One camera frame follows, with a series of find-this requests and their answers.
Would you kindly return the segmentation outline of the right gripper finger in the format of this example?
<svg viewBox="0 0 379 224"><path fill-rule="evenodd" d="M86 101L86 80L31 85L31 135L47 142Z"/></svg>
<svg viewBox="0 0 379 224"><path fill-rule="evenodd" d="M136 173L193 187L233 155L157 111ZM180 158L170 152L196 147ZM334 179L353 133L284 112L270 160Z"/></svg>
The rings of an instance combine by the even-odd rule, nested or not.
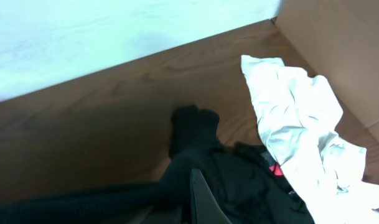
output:
<svg viewBox="0 0 379 224"><path fill-rule="evenodd" d="M190 211L195 224L232 224L218 206L199 169L190 173Z"/></svg>

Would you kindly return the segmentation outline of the black shirt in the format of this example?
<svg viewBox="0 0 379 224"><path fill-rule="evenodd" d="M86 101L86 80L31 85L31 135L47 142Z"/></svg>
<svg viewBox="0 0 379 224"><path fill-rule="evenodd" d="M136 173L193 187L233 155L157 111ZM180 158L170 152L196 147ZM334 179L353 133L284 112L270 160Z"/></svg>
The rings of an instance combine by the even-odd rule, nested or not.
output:
<svg viewBox="0 0 379 224"><path fill-rule="evenodd" d="M214 111L177 108L171 117L171 161L160 180L1 205L0 223L126 223L144 209L151 223L192 223L192 169L201 171L232 223L312 223L266 148L238 142L228 149L217 138L218 122Z"/></svg>

